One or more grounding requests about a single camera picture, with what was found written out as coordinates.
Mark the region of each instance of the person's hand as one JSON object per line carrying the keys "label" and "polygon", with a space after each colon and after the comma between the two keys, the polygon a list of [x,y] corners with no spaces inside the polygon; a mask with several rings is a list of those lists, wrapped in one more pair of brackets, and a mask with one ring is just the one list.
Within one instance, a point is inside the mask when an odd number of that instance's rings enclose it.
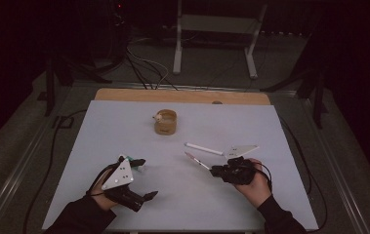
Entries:
{"label": "person's hand", "polygon": [[99,181],[94,185],[93,189],[90,192],[90,196],[97,202],[97,204],[102,208],[104,211],[109,211],[112,207],[116,206],[117,203],[109,200],[103,194],[102,186],[104,178],[110,170],[105,171]]}
{"label": "person's hand", "polygon": [[[256,169],[262,170],[260,161],[256,159],[249,160],[255,165]],[[234,186],[255,208],[260,206],[271,195],[269,187],[267,186],[267,179],[259,173],[254,175],[254,179],[252,179],[250,184],[234,184]]]}

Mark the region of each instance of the white marker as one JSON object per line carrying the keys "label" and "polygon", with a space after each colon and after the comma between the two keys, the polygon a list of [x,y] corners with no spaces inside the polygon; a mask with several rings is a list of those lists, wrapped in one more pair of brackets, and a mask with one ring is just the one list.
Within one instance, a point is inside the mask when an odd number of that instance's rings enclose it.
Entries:
{"label": "white marker", "polygon": [[203,168],[207,169],[207,170],[210,170],[210,168],[204,164],[202,164],[202,162],[200,162],[200,160],[196,159],[193,155],[185,152],[185,155],[187,155],[189,158],[193,159],[194,161],[196,161],[200,166],[202,166]]}
{"label": "white marker", "polygon": [[209,148],[205,148],[205,147],[202,147],[202,146],[199,146],[199,145],[196,145],[196,144],[191,144],[191,143],[188,143],[188,142],[185,143],[185,146],[190,147],[190,148],[199,149],[199,150],[209,152],[209,153],[213,153],[213,154],[218,154],[218,155],[221,155],[221,156],[225,155],[224,152],[209,149]]}

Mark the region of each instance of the person's arm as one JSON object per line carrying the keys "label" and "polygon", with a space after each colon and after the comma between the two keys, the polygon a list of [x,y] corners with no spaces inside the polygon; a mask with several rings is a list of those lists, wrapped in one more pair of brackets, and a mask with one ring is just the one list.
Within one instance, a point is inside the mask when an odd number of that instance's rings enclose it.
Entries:
{"label": "person's arm", "polygon": [[[261,170],[261,162],[249,159],[258,170]],[[256,173],[254,179],[248,185],[235,185],[246,199],[263,215],[265,231],[267,234],[303,234],[305,228],[292,217],[290,212],[284,211],[272,196],[267,186],[267,179]]]}
{"label": "person's arm", "polygon": [[97,234],[103,233],[116,215],[111,208],[117,203],[103,195],[104,173],[91,193],[65,206],[46,234]]}

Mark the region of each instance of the white tabletop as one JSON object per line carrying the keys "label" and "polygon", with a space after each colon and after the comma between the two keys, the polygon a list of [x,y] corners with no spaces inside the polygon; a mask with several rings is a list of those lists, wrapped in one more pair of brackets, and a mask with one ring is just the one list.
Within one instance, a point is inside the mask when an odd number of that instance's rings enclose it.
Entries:
{"label": "white tabletop", "polygon": [[[152,116],[160,109],[178,114],[177,131],[158,135]],[[306,229],[315,217],[285,135],[272,105],[203,104],[93,100],[68,158],[43,228],[64,206],[81,198],[97,174],[119,154],[146,159],[134,171],[132,191],[159,191],[137,212],[117,206],[113,231],[255,231],[264,228],[261,215],[228,183],[212,177],[185,156],[208,166],[223,165],[222,156],[184,146],[191,142],[227,152],[233,145],[260,146],[245,156],[261,160],[271,171],[273,194]]]}

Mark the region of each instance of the floor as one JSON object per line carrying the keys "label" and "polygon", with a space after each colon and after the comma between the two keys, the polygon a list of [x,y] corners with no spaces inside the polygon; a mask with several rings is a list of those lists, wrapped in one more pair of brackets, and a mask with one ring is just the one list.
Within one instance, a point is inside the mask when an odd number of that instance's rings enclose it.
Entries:
{"label": "floor", "polygon": [[[218,43],[212,35],[199,34],[188,38],[180,75],[171,74],[174,39],[154,40],[136,35],[129,45],[129,58],[151,81],[153,89],[158,85],[159,89],[258,92],[289,76],[307,42],[290,35],[261,34],[254,51],[259,78],[251,80],[243,56],[243,40],[230,37]],[[57,104],[50,117],[44,116],[45,102],[37,100],[45,91],[45,74],[38,77],[34,92],[0,131],[0,233],[22,233],[25,226],[27,233],[42,233],[44,217],[83,119],[83,113],[74,115],[72,127],[55,136],[52,126],[57,116],[86,109],[102,87],[151,89],[139,81],[127,60],[102,74],[111,84],[95,83],[76,72],[73,75],[76,79],[72,87],[57,86]],[[370,233],[370,167],[330,91],[324,93],[323,128],[317,129],[310,118],[312,97],[295,96],[299,85],[293,83],[268,95],[288,126],[284,131],[321,227],[317,233]],[[47,173],[45,184],[40,187]]]}

